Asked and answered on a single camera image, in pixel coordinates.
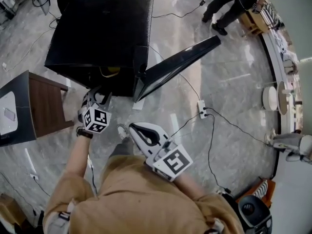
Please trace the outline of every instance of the brown shirt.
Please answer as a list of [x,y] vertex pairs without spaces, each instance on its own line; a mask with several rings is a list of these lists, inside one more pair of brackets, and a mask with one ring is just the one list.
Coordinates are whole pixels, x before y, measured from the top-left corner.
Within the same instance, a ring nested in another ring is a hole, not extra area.
[[90,184],[77,175],[64,174],[46,209],[67,211],[70,234],[203,234],[218,218],[224,234],[243,233],[239,220],[216,194],[190,199],[173,183],[149,171],[138,156],[114,156],[102,176],[98,196]]

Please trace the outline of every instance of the zebra print cushion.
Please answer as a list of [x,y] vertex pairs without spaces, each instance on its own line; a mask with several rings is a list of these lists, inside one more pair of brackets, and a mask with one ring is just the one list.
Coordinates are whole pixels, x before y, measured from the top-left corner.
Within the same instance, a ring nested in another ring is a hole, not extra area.
[[253,193],[254,196],[262,199],[268,191],[268,181],[264,180],[261,185],[257,188],[257,190]]

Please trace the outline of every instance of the marble floor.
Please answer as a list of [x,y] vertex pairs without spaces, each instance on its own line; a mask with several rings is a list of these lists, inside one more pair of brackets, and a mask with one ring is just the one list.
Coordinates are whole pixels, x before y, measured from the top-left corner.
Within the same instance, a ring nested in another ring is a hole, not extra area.
[[[155,0],[153,15],[176,13],[183,15],[198,6],[201,0]],[[209,24],[201,22],[206,5],[180,19],[175,16],[156,18],[152,21],[150,45],[164,58],[209,38],[216,33]],[[60,16],[56,0],[51,0],[51,12]],[[225,5],[213,18],[218,19],[229,9]],[[31,172],[25,149],[39,175],[39,183],[51,194],[65,166],[70,149],[76,138],[79,125],[77,110],[86,89],[44,67],[45,56],[54,30],[49,30],[53,16],[44,16],[40,8],[27,0],[18,14],[0,32],[0,65],[6,63],[5,72],[0,69],[0,87],[25,70],[69,85],[70,91],[64,98],[66,119],[74,119],[75,127],[44,136],[37,141],[0,148],[0,172],[2,172],[24,199],[34,209],[44,209],[49,199],[29,176]],[[261,95],[263,84],[272,81],[269,64],[259,38],[242,38],[244,29],[235,21],[228,28],[228,35],[220,37],[222,44],[183,71],[183,75],[198,91],[206,106],[213,107],[229,121],[245,131],[263,139],[266,131],[277,128],[277,113],[262,111]],[[27,53],[22,62],[12,69]],[[149,66],[161,61],[161,57],[150,48]],[[119,137],[116,125],[135,121],[147,121],[162,126],[173,133],[186,120],[197,113],[198,97],[182,76],[177,76],[145,99],[142,110],[133,109],[133,101],[127,97],[114,97],[109,111],[111,125],[107,131],[92,140],[90,157],[98,181],[109,154]],[[208,148],[212,134],[212,119],[189,122],[177,135],[194,160],[188,169],[195,180],[211,192],[217,188],[208,167]],[[218,182],[238,194],[253,183],[258,176],[269,177],[273,172],[275,154],[262,143],[230,126],[215,114],[215,130],[211,149],[211,167]],[[91,170],[87,168],[85,178],[91,182]],[[0,191],[13,196],[33,219],[32,208],[0,175]]]

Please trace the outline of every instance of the open cabinet door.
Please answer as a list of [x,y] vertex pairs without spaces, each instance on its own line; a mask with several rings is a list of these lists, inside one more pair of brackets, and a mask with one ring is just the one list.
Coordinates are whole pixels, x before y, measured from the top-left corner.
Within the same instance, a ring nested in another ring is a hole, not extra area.
[[138,102],[148,96],[220,44],[220,38],[213,36],[146,70],[145,76],[137,82],[134,101]]

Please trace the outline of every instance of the wristwatch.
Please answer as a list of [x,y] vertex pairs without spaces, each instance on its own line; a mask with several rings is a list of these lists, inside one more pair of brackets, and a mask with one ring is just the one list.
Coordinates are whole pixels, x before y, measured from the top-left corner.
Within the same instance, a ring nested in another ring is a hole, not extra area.
[[92,138],[93,138],[93,134],[87,132],[87,131],[86,131],[84,128],[82,128],[82,127],[77,127],[76,134],[77,134],[77,137],[78,137],[78,136],[85,136],[86,138],[89,138],[89,139],[92,139]]

